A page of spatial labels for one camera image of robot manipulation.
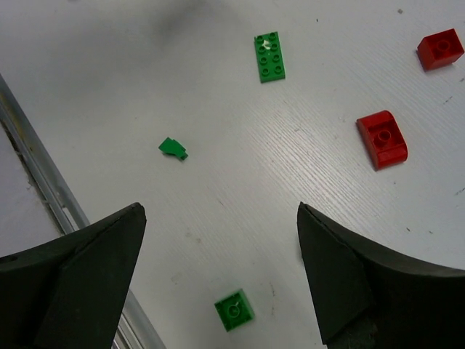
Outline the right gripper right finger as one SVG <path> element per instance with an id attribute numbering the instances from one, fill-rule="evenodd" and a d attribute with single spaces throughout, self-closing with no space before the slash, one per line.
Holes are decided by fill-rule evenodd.
<path id="1" fill-rule="evenodd" d="M 464 272 L 363 237 L 308 204 L 297 230 L 328 348 L 462 348 Z"/>

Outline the small green lego piece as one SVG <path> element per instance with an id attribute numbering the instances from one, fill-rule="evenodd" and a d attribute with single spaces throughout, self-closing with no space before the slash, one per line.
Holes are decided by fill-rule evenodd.
<path id="1" fill-rule="evenodd" d="M 167 137 L 159 146 L 158 149 L 167 156 L 174 156 L 180 161 L 184 161 L 187 157 L 186 149 L 175 139 Z"/>

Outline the green square lego brick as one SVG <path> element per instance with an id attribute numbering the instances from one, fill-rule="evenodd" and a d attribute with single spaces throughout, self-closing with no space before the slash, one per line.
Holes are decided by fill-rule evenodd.
<path id="1" fill-rule="evenodd" d="M 231 332 L 255 319 L 254 310 L 242 289 L 218 300 L 214 307 L 226 332 Z"/>

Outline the small red lego brick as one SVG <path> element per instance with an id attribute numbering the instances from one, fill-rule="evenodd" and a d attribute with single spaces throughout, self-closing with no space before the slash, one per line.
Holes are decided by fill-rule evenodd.
<path id="1" fill-rule="evenodd" d="M 464 47 L 454 28 L 425 36 L 417 46 L 417 55 L 425 71 L 452 65 L 463 54 Z"/>

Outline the red curved lego brick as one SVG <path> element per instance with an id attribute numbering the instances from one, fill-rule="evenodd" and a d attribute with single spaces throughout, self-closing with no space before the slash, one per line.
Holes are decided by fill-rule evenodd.
<path id="1" fill-rule="evenodd" d="M 373 168 L 378 171 L 405 162 L 408 147 L 389 111 L 380 111 L 356 121 Z"/>

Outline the green lego plate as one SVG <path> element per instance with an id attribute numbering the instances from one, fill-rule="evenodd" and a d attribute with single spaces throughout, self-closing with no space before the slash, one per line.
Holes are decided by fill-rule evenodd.
<path id="1" fill-rule="evenodd" d="M 277 81 L 286 77 L 277 31 L 255 36 L 254 49 L 261 83 Z"/>

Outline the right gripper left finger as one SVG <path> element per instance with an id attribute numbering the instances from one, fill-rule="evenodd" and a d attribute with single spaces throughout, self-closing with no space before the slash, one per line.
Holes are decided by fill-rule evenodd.
<path id="1" fill-rule="evenodd" d="M 131 204 L 1 258 L 2 348 L 110 348 L 145 234 Z"/>

